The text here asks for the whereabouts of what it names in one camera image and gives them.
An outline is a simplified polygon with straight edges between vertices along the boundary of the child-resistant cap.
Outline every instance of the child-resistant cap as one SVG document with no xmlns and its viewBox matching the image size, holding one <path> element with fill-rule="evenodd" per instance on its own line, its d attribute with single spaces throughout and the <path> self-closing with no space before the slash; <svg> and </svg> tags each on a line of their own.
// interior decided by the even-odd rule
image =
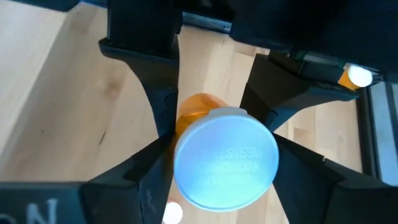
<svg viewBox="0 0 398 224">
<path fill-rule="evenodd" d="M 366 70 L 355 65 L 352 65 L 348 69 L 348 78 L 359 87 L 367 87 L 372 84 L 373 76 L 371 71 Z"/>
<path fill-rule="evenodd" d="M 199 208 L 224 212 L 256 201 L 279 163 L 275 138 L 240 108 L 218 108 L 192 123 L 175 148 L 174 175 L 182 195 Z"/>
</svg>

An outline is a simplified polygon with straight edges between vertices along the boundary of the wood grain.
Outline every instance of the wood grain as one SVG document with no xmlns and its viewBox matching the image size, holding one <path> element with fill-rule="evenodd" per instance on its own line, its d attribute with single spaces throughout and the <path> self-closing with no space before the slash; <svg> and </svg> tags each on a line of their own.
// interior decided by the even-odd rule
<svg viewBox="0 0 398 224">
<path fill-rule="evenodd" d="M 157 138 L 138 79 L 126 64 L 98 49 L 106 34 L 106 11 L 81 5 L 77 12 L 60 31 L 35 83 L 35 97 L 29 98 L 33 107 L 2 170 L 3 180 L 87 180 Z M 179 103 L 207 92 L 238 106 L 255 54 L 267 52 L 190 27 L 182 29 L 179 41 Z M 351 101 L 308 108 L 277 133 L 360 170 L 355 107 Z M 170 197 L 184 209 L 182 223 L 288 223 L 273 187 L 252 205 L 229 213 L 195 208 L 175 183 Z"/>
<path fill-rule="evenodd" d="M 0 168 L 32 105 L 27 101 L 67 15 L 0 0 Z"/>
</svg>

